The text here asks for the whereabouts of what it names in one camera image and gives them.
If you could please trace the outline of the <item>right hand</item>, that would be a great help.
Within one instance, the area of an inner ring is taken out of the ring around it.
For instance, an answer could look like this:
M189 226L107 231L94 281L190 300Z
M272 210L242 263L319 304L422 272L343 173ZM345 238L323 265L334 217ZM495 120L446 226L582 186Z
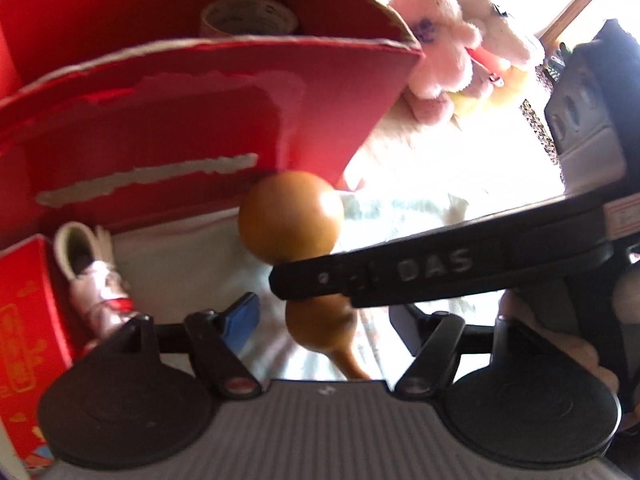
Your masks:
M639 431L639 263L507 290L499 314L548 339L620 399L620 430Z

